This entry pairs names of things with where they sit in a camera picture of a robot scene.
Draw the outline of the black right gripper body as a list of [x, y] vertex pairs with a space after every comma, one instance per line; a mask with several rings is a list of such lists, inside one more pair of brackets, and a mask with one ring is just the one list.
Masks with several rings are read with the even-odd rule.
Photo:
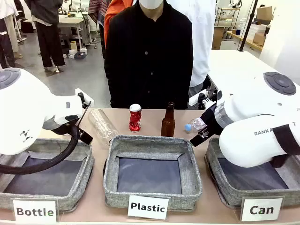
[[215, 118], [216, 103], [208, 108], [202, 115], [201, 119], [206, 124], [206, 127], [201, 131], [204, 136], [221, 135], [223, 128], [217, 123]]

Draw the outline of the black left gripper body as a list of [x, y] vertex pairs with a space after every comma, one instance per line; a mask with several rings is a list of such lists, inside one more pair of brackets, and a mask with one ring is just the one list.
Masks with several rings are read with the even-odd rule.
[[79, 128], [78, 126], [75, 126], [75, 135], [76, 135], [76, 144], [78, 144], [78, 142], [81, 141], [87, 145], [90, 145], [91, 142], [93, 141], [93, 137], [83, 129]]

